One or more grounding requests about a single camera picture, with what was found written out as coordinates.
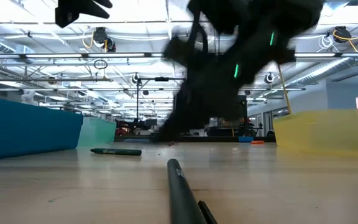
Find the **marker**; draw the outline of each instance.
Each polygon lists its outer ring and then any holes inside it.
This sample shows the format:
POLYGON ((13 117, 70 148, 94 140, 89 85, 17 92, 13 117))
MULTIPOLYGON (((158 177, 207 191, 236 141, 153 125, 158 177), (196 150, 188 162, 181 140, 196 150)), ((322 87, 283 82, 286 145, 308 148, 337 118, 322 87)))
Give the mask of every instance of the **marker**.
POLYGON ((141 150, 133 149, 91 149, 91 152, 97 154, 112 154, 112 155, 124 155, 124 156, 140 156, 141 150))

